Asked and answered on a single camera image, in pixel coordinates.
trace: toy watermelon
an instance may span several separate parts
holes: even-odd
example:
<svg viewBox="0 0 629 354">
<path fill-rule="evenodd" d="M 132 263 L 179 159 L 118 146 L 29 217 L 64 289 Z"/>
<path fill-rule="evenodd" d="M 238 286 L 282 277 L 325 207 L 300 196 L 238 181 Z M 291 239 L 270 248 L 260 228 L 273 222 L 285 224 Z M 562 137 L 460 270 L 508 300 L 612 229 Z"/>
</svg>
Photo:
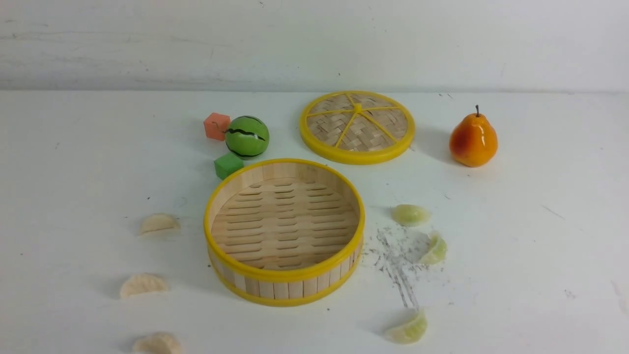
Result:
<svg viewBox="0 0 629 354">
<path fill-rule="evenodd" d="M 241 159 L 253 159 L 269 146 L 269 129 L 258 118 L 244 115 L 231 121 L 225 131 L 225 143 Z"/>
</svg>

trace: green cube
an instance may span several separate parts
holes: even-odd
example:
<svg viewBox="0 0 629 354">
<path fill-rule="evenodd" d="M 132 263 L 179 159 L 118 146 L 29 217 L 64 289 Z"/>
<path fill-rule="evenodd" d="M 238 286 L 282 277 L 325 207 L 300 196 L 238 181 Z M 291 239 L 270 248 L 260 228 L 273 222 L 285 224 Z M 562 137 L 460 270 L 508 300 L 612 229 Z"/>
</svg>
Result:
<svg viewBox="0 0 629 354">
<path fill-rule="evenodd" d="M 245 167 L 245 165 L 242 163 L 242 160 L 232 152 L 214 160 L 214 170 L 216 171 L 218 178 L 221 180 L 224 180 L 227 176 L 243 167 Z"/>
</svg>

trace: pink cube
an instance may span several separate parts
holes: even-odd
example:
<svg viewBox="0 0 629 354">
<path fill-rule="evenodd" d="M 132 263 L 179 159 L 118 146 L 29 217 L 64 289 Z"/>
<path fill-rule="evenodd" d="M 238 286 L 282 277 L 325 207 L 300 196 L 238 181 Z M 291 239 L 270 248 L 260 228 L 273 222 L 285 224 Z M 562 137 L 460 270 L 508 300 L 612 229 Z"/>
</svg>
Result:
<svg viewBox="0 0 629 354">
<path fill-rule="evenodd" d="M 210 139 L 225 141 L 225 130 L 229 128 L 231 123 L 230 116 L 212 113 L 203 122 L 205 127 L 205 136 Z"/>
</svg>

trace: orange pear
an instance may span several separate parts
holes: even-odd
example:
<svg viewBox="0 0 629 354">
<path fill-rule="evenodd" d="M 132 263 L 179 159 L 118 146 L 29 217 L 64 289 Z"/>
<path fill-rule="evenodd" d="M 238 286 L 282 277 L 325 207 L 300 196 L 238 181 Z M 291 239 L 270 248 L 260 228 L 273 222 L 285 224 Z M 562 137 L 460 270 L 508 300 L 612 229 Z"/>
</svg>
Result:
<svg viewBox="0 0 629 354">
<path fill-rule="evenodd" d="M 489 162 L 498 151 L 498 136 L 487 117 L 476 105 L 476 113 L 467 115 L 450 135 L 450 153 L 459 163 L 479 167 Z"/>
</svg>

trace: bamboo steamer basket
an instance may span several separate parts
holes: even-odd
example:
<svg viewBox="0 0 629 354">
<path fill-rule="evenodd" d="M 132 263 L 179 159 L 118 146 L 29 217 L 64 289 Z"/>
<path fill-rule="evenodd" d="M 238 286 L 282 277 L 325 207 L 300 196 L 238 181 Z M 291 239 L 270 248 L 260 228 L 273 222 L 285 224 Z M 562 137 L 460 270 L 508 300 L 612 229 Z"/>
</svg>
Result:
<svg viewBox="0 0 629 354">
<path fill-rule="evenodd" d="M 205 211 L 210 262 L 246 300 L 295 306 L 343 285 L 362 250 L 365 210 L 351 182 L 300 159 L 262 161 L 227 177 Z"/>
<path fill-rule="evenodd" d="M 369 91 L 339 91 L 312 101 L 299 119 L 304 143 L 326 159 L 377 164 L 413 142 L 415 121 L 399 102 Z"/>
</svg>

